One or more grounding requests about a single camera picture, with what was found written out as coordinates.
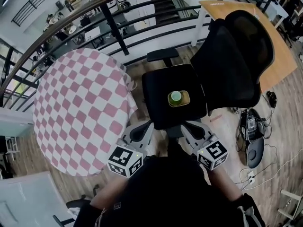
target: green cup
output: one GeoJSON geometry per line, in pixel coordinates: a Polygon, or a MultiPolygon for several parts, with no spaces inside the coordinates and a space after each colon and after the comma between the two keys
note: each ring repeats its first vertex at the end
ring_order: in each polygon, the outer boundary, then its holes
{"type": "Polygon", "coordinates": [[[182,102],[182,94],[179,91],[171,92],[169,96],[169,102],[174,106],[180,105],[182,102]]]}

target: pink checkered tablecloth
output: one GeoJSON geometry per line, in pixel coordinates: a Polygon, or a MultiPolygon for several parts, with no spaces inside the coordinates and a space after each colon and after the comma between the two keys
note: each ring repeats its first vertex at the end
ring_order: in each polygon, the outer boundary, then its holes
{"type": "Polygon", "coordinates": [[[124,65],[92,49],[60,57],[35,99],[34,131],[51,164],[70,175],[98,174],[137,109],[124,65]]]}

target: mesh backrest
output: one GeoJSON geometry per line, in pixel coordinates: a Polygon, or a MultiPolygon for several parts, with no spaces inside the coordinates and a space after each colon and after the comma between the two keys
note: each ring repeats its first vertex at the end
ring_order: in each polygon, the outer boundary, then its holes
{"type": "Polygon", "coordinates": [[[209,109],[227,107],[253,97],[250,70],[223,19],[213,22],[207,39],[191,63],[202,84],[209,109]]]}
{"type": "Polygon", "coordinates": [[[255,16],[244,10],[226,16],[225,26],[258,83],[260,75],[274,60],[274,48],[267,31],[255,16]]]}

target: wooden floor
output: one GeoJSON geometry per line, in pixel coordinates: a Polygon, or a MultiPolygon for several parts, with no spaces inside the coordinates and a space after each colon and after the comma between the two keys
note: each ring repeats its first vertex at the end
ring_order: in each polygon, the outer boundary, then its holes
{"type": "MultiPolygon", "coordinates": [[[[298,63],[298,68],[287,78],[281,81],[273,88],[278,98],[277,107],[272,116],[272,136],[266,140],[266,143],[277,147],[277,163],[271,165],[266,170],[256,176],[256,182],[247,188],[256,186],[263,181],[273,177],[279,167],[287,160],[291,159],[302,148],[301,139],[303,137],[303,64],[298,58],[301,49],[300,43],[294,43],[292,52],[298,63]]],[[[173,60],[174,64],[189,63],[189,59],[195,54],[197,48],[185,46],[178,49],[180,57],[173,60]]],[[[141,87],[141,76],[143,73],[163,67],[162,62],[148,63],[141,61],[128,67],[128,74],[136,80],[138,87],[132,92],[138,110],[133,114],[131,123],[149,119],[146,106],[143,102],[143,93],[141,87]]],[[[267,118],[270,115],[270,109],[261,98],[256,106],[261,117],[267,118]]],[[[243,164],[243,152],[236,150],[237,126],[239,123],[238,115],[229,112],[227,109],[214,110],[211,117],[205,117],[202,122],[206,123],[217,134],[223,144],[228,148],[230,156],[225,163],[225,168],[232,180],[239,182],[240,170],[246,168],[243,164]]],[[[154,131],[151,146],[148,148],[150,154],[156,152],[156,146],[161,146],[161,151],[165,153],[165,133],[162,131],[154,131]]],[[[184,139],[180,142],[189,152],[190,149],[184,139]]],[[[95,184],[103,187],[111,177],[107,169],[97,176],[90,177],[72,177],[63,174],[52,167],[43,157],[35,137],[32,134],[19,139],[19,148],[21,152],[16,156],[16,160],[12,162],[13,168],[17,176],[38,173],[42,171],[50,171],[53,179],[65,201],[78,199],[82,194],[92,196],[92,189],[95,184]]],[[[243,191],[251,195],[267,225],[277,226],[279,222],[285,220],[281,214],[277,213],[278,208],[282,208],[289,201],[288,198],[281,198],[280,191],[285,189],[296,194],[303,194],[303,151],[291,163],[285,165],[275,176],[274,179],[262,184],[260,187],[243,191]]],[[[258,173],[268,164],[275,162],[275,149],[271,147],[265,148],[264,157],[261,164],[254,170],[258,173]]],[[[246,179],[247,171],[242,172],[242,178],[246,179]]]]}

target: power strip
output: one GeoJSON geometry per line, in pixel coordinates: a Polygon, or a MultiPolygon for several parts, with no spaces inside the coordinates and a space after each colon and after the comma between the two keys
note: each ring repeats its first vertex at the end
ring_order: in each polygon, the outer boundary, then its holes
{"type": "Polygon", "coordinates": [[[255,182],[255,177],[254,177],[254,172],[251,171],[249,173],[247,173],[247,178],[248,178],[248,182],[250,183],[250,185],[252,185],[255,182]]]}

